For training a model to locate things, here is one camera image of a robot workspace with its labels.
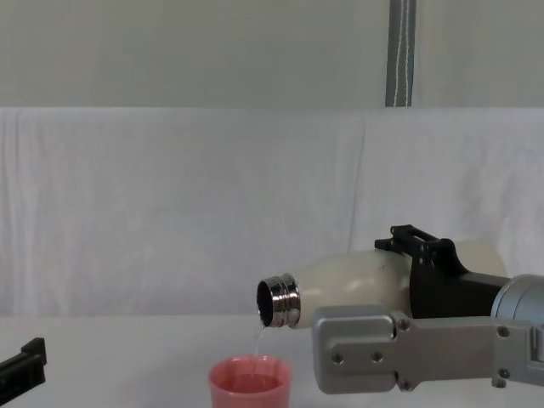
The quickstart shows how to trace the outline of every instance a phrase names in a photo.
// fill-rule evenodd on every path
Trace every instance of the white table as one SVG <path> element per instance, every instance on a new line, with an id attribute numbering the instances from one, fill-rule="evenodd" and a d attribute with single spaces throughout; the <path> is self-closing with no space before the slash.
<path id="1" fill-rule="evenodd" d="M 0 319 L 0 357 L 45 337 L 47 381 L 6 406 L 29 408 L 209 408 L 207 372 L 254 349 L 257 316 Z M 489 380 L 434 382 L 412 393 L 324 395 L 315 385 L 309 330 L 267 329 L 262 354 L 294 371 L 292 408 L 537 407 L 544 388 Z"/>

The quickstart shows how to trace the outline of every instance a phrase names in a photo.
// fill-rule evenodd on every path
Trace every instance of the white cloth backdrop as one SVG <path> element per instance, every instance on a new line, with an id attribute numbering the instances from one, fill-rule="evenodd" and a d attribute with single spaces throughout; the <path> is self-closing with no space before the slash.
<path id="1" fill-rule="evenodd" d="M 0 313 L 251 313 L 392 224 L 544 273 L 544 110 L 0 110 Z"/>

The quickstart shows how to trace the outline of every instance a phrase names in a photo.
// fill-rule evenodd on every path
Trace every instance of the pink cup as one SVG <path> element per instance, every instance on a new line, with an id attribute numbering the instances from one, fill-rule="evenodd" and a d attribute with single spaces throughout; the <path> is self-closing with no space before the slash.
<path id="1" fill-rule="evenodd" d="M 287 408 L 291 380 L 291 367 L 275 357 L 231 357 L 210 371 L 212 407 Z"/>

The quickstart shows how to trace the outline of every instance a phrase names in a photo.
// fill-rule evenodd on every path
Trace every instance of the metal bottle neck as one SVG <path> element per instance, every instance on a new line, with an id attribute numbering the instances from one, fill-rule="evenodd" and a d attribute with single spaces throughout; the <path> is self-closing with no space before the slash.
<path id="1" fill-rule="evenodd" d="M 261 280 L 257 286 L 258 313 L 265 327 L 294 327 L 300 319 L 300 293 L 289 274 Z"/>

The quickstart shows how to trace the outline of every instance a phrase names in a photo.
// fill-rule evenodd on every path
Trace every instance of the screw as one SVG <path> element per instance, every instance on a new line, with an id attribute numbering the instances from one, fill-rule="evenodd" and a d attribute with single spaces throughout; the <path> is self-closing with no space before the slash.
<path id="1" fill-rule="evenodd" d="M 493 378 L 491 380 L 491 385 L 495 388 L 505 388 L 507 386 L 507 382 L 502 378 Z"/>
<path id="2" fill-rule="evenodd" d="M 376 364 L 379 364 L 383 361 L 383 354 L 379 351 L 375 351 L 371 354 L 371 360 L 374 361 Z"/>
<path id="3" fill-rule="evenodd" d="M 340 353 L 333 354 L 332 355 L 332 362 L 334 364 L 338 364 L 338 365 L 343 364 L 343 355 L 341 355 Z"/>
<path id="4" fill-rule="evenodd" d="M 510 336 L 510 331 L 508 330 L 508 328 L 507 328 L 506 326 L 499 326 L 499 327 L 497 327 L 496 333 L 497 333 L 500 337 L 508 337 L 508 336 Z"/>
<path id="5" fill-rule="evenodd" d="M 410 321 L 407 319 L 399 320 L 397 326 L 402 332 L 407 332 L 410 329 Z"/>
<path id="6" fill-rule="evenodd" d="M 510 371 L 508 371 L 506 368 L 501 368 L 499 370 L 499 377 L 501 377 L 501 378 L 510 378 Z"/>
<path id="7" fill-rule="evenodd" d="M 399 388 L 401 391 L 411 391 L 412 389 L 414 389 L 411 385 L 411 382 L 409 382 L 408 380 L 402 380 L 401 382 L 399 382 Z"/>

